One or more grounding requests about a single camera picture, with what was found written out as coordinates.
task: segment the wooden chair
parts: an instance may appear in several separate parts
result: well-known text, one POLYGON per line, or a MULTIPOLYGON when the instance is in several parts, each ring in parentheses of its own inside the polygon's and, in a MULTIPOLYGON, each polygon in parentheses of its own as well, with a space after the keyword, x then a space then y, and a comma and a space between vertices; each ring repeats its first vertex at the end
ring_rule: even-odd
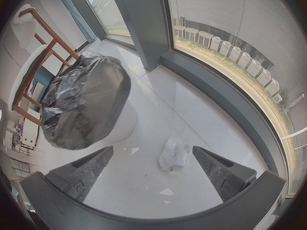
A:
POLYGON ((9 110, 16 111, 20 115, 24 116, 28 120, 38 124, 41 126, 41 121, 29 113, 21 109, 18 106, 19 102, 21 101, 22 97, 28 99, 31 103, 42 108, 42 105, 37 101, 33 100, 31 97, 28 96, 27 92, 30 86, 30 83, 39 69, 39 67, 50 57, 52 54, 58 58, 63 64, 67 67, 70 67, 69 63, 65 61, 62 57, 60 57, 52 47, 59 43, 73 58, 77 59, 79 56, 74 52, 52 29, 51 27, 43 20, 43 18, 39 15, 35 8, 30 7, 29 4, 26 4, 21 7, 21 9, 17 12, 15 16, 20 21, 16 23, 22 24, 27 21, 36 20, 45 30, 52 36, 52 41, 47 45, 44 40, 40 38, 35 32, 34 37, 42 44, 39 48, 37 48, 33 54, 27 59, 25 64, 22 66, 21 70, 19 71, 17 78, 13 84, 10 98, 9 98, 9 110))

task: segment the black garbage bag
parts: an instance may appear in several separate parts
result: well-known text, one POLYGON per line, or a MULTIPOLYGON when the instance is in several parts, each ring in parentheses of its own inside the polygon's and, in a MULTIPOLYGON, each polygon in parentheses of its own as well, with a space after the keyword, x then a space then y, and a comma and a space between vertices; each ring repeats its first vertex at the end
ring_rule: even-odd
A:
POLYGON ((42 101, 42 129, 54 146, 87 148, 112 131, 130 92, 130 78, 114 57, 83 52, 50 84, 42 101))

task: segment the crumpled plastic bag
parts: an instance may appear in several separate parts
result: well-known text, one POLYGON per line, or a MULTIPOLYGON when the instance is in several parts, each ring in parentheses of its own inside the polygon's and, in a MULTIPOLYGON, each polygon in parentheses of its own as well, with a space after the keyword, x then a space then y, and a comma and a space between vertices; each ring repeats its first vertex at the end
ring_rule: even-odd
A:
POLYGON ((130 92, 130 77, 114 57, 83 52, 50 84, 42 129, 54 146, 87 148, 112 131, 130 92))
POLYGON ((180 140, 169 138, 164 145, 159 158, 159 164, 163 171, 174 171, 182 169, 192 148, 180 140))

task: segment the chair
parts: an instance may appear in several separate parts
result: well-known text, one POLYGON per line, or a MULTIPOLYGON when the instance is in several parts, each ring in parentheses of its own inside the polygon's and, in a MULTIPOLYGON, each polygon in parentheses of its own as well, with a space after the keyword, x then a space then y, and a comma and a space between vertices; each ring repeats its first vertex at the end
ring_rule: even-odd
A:
POLYGON ((19 71, 17 78, 14 81, 12 90, 10 92, 8 103, 9 110, 11 112, 16 111, 28 120, 41 126, 41 121, 39 119, 31 116, 29 113, 27 113, 21 107, 18 106, 19 102, 21 101, 22 97, 25 97, 34 105, 38 106, 39 108, 42 108, 41 104, 28 96, 27 92, 35 73, 52 54, 56 58, 58 58, 64 65, 70 67, 70 64, 52 49, 52 47, 56 43, 59 43, 59 45, 61 45, 63 49, 66 50, 73 58, 77 59, 79 56, 51 29, 51 27, 39 15, 37 10, 35 8, 32 8, 29 4, 25 4, 17 11, 13 20, 11 21, 11 25, 14 33, 17 35, 21 48, 26 48, 27 45, 29 45, 29 39, 31 39, 33 36, 42 45, 32 53, 32 55, 26 60, 21 70, 19 71), (35 32, 37 22, 53 38, 48 45, 35 32))

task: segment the outdoor air conditioning unit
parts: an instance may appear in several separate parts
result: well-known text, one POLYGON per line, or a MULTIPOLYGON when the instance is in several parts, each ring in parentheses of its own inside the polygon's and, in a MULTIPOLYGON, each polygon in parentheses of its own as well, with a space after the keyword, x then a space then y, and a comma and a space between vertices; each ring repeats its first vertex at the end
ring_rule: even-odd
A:
POLYGON ((174 31, 175 31, 175 36, 179 36, 180 38, 184 38, 185 26, 174 25, 174 31))
POLYGON ((266 89, 268 93, 270 94, 270 96, 272 96, 279 90, 278 81, 272 78, 272 82, 270 82, 270 84, 266 87, 266 89))
POLYGON ((253 78, 260 72, 261 65, 259 61, 253 59, 249 67, 246 69, 246 71, 253 76, 253 78))
POLYGON ((198 40, 196 40, 197 33, 198 33, 197 29, 187 27, 185 29, 185 39, 186 40, 190 40, 190 41, 192 41, 194 43, 198 42, 198 40))
POLYGON ((221 46, 221 49, 220 49, 220 54, 222 56, 227 56, 228 55, 228 52, 230 50, 230 47, 231 47, 231 43, 228 42, 228 41, 224 41, 222 43, 222 46, 221 46))
POLYGON ((241 53, 241 49, 239 47, 235 46, 235 47, 232 48, 232 51, 231 51, 228 59, 230 59, 231 61, 236 63, 240 53, 241 53))
POLYGON ((204 45, 206 48, 209 48, 210 41, 212 38, 212 34, 201 31, 198 34, 198 44, 204 45))
POLYGON ((251 56, 249 55, 249 53, 244 52, 241 55, 241 58, 238 62, 238 66, 242 67, 243 69, 246 67, 246 65, 248 64, 249 60, 251 59, 251 56))
POLYGON ((262 73, 256 79, 262 86, 265 86, 271 80, 271 74, 268 70, 263 69, 262 73))
POLYGON ((211 46, 210 49, 217 51, 219 49, 221 39, 218 36, 214 36, 211 40, 211 46))
POLYGON ((281 101, 282 101, 282 97, 280 96, 279 93, 277 93, 277 95, 275 95, 275 96, 273 97, 273 102, 274 102, 275 104, 278 104, 278 103, 281 102, 281 101))

